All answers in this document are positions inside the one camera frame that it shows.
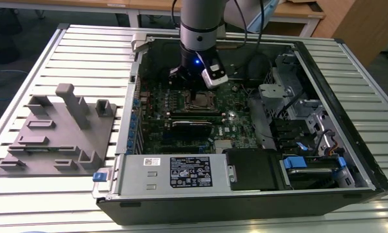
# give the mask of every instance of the wooden table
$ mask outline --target wooden table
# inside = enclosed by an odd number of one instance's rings
[[[130,27],[138,28],[141,15],[170,15],[171,0],[0,0],[0,7],[33,10],[127,14]],[[181,1],[175,4],[179,15]],[[313,12],[305,3],[285,2],[275,8],[270,22],[302,24],[298,36],[309,37],[325,14]]]
[[[171,0],[129,0],[127,8],[135,9],[137,15],[169,16]],[[181,1],[175,2],[174,15],[178,16]],[[285,2],[279,4],[270,17],[270,22],[303,24],[298,36],[309,37],[314,31],[319,19],[325,17],[323,12],[313,12],[307,4]]]

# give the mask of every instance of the gray plastic part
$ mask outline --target gray plastic part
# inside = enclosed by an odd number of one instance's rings
[[[81,151],[78,156],[78,163],[83,167],[83,169],[97,169],[101,166],[101,162],[102,161],[97,156],[95,151],[93,151],[90,157],[83,151]]]
[[[75,96],[73,94],[74,86],[69,83],[61,83],[55,88],[55,95],[63,99],[65,107],[78,125],[78,128],[86,129],[90,127],[86,113],[77,102]]]
[[[22,145],[45,145],[49,139],[46,136],[21,136],[17,142]]]
[[[45,129],[54,128],[55,124],[51,120],[31,120],[26,123],[26,126],[30,129]]]
[[[19,171],[23,170],[25,163],[19,160],[1,161],[0,167],[6,171]]]
[[[33,96],[26,104],[26,107],[30,109],[31,113],[37,116],[46,115],[43,108],[47,106],[51,106],[51,102],[46,96]]]
[[[67,29],[70,27],[70,24],[69,23],[59,23],[57,25],[57,29]]]
[[[73,100],[87,121],[86,129],[78,127],[63,103],[50,103],[46,96],[31,97],[30,106],[41,114],[30,113],[27,116],[15,141],[7,147],[0,175],[91,175],[99,168],[107,150],[115,105],[107,100],[101,101],[111,114],[98,117],[94,103],[83,107],[83,98],[73,95]]]
[[[77,170],[77,165],[70,159],[54,159],[53,166],[58,171]]]
[[[113,116],[109,100],[97,100],[94,109],[95,109],[98,117],[111,117]]]

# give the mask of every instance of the table leg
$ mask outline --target table leg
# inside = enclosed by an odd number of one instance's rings
[[[38,19],[43,19],[43,10],[34,10]]]
[[[310,37],[311,33],[315,29],[315,26],[318,24],[319,19],[318,18],[310,18],[307,23],[303,25],[303,28],[299,32],[299,37]]]
[[[139,13],[137,10],[127,9],[129,25],[131,28],[139,28]]]

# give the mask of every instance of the blue latch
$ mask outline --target blue latch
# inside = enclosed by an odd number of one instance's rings
[[[105,172],[94,172],[93,173],[93,182],[106,182],[107,173]]]
[[[135,123],[134,123],[134,122],[130,122],[130,124],[129,124],[129,128],[130,128],[131,130],[134,130],[134,128],[135,128]]]
[[[127,146],[127,148],[131,148],[133,142],[130,140],[127,141],[126,146]]]
[[[345,159],[342,157],[337,158],[337,162],[338,162],[338,165],[341,166],[341,168],[346,166],[346,162],[345,162]]]
[[[290,156],[282,160],[283,168],[305,168],[305,161],[301,156]]]
[[[295,144],[297,144],[297,146],[299,147],[301,150],[303,150],[303,151],[309,150],[307,147],[303,146],[303,144],[301,142],[297,142]]]
[[[134,136],[134,132],[133,131],[129,131],[127,132],[127,137],[133,138],[133,136]]]
[[[138,99],[133,99],[133,105],[138,106],[139,105],[139,100]]]

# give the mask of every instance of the motherboard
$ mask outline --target motherboard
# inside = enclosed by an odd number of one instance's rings
[[[233,82],[194,93],[167,83],[142,83],[143,154],[206,154],[227,148],[255,148],[247,92]]]

